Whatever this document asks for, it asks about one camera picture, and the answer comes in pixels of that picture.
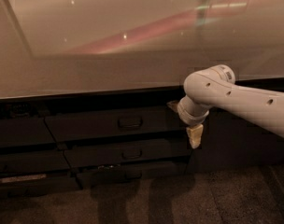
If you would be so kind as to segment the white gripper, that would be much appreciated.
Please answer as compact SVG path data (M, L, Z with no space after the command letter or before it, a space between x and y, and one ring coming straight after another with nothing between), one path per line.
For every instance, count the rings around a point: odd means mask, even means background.
M167 103L167 106L175 113L178 113L180 119L187 124L186 132L189 137L189 143L193 149L198 148L201 145L202 134L204 126L202 123L205 121L206 117L209 114L209 111L206 111L204 115L192 115L187 111L187 109L178 103L177 100L170 101Z

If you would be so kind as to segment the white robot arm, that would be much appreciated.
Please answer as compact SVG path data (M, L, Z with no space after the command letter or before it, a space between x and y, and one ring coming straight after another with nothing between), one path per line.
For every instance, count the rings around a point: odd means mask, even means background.
M234 71L225 64L189 74L183 88L185 96L167 106L187 125L192 148L201 145L203 122L213 107L284 138L284 92L238 86Z

